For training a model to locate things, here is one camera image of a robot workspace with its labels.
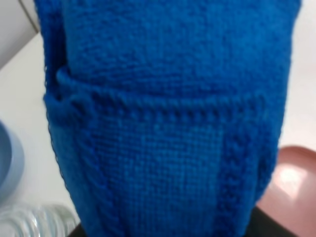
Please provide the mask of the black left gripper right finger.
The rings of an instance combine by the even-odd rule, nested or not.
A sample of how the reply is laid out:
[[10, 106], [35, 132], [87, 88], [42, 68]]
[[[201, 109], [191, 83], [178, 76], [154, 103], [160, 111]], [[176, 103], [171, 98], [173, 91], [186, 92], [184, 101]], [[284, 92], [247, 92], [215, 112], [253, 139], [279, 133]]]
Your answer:
[[255, 207], [246, 230], [247, 237], [288, 237], [289, 231]]

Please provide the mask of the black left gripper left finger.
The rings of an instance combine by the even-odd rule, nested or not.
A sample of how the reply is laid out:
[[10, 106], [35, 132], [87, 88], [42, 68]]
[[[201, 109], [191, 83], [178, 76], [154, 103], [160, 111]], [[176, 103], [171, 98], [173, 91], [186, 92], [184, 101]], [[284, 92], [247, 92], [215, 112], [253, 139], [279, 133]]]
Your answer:
[[71, 233], [68, 235], [68, 237], [86, 237], [86, 233], [81, 225], [81, 223], [79, 223], [72, 231]]

